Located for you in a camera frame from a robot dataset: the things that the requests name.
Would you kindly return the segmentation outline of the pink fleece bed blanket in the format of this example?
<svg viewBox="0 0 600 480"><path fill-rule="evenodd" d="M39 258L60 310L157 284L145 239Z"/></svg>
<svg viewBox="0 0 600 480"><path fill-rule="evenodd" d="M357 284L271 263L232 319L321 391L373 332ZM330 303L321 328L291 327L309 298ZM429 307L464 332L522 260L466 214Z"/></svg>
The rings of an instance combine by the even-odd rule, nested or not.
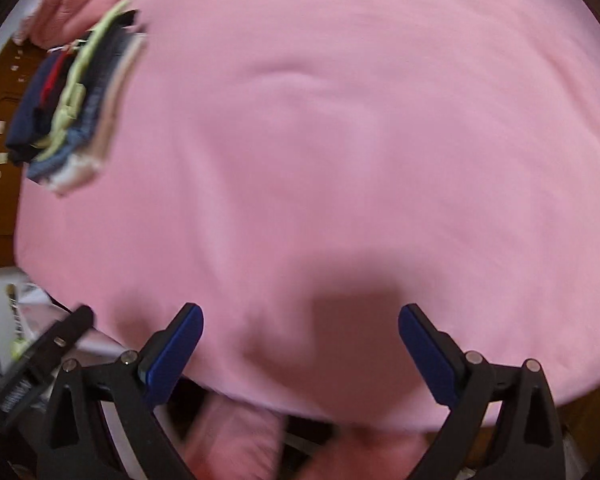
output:
<svg viewBox="0 0 600 480"><path fill-rule="evenodd" d="M132 0L107 165L23 185L16 260L140 347L187 301L187 373L306 417L428 429L401 344L600 384L600 24L581 0Z"/></svg>

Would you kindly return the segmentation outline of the light green folded garment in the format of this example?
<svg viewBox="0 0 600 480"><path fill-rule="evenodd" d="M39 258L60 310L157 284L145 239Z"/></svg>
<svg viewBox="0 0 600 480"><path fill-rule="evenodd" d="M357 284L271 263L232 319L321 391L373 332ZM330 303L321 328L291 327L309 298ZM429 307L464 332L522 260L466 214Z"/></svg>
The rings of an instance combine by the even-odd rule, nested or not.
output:
<svg viewBox="0 0 600 480"><path fill-rule="evenodd" d="M41 151L35 156L35 162L42 162L53 156L64 143L67 130L78 118L86 96L85 84L82 82L87 69L92 64L97 48L104 41L107 32L117 18L121 18L128 10L129 0L117 2L102 19L89 31L86 39L78 47L78 54L71 64L65 87L56 106L50 125L50 132L41 141L35 143Z"/></svg>

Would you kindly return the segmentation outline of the navy red varsity jacket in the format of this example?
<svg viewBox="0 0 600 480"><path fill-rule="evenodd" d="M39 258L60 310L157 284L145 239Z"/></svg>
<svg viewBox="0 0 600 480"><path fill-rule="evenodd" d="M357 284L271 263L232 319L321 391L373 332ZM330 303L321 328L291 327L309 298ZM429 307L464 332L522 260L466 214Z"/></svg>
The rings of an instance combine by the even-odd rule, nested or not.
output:
<svg viewBox="0 0 600 480"><path fill-rule="evenodd" d="M21 166L41 151L35 144L50 133L59 97L64 90L76 50L52 52L33 75L6 136L8 159Z"/></svg>

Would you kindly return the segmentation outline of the blue folded jeans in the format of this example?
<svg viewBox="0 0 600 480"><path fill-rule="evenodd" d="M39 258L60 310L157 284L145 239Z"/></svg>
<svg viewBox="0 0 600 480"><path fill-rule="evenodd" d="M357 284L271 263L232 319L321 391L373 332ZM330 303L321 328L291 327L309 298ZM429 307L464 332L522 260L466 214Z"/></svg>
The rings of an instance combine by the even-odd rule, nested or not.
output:
<svg viewBox="0 0 600 480"><path fill-rule="evenodd" d="M82 82L85 84L86 96L76 121L67 130L66 138L57 152L42 162L30 162L27 178L40 183L50 177L55 171L64 166L68 156L78 148L84 148L95 130L97 109L104 93L104 85L110 70L126 44L131 39L134 30L121 25L112 25L102 44L97 48L92 64L87 69Z"/></svg>

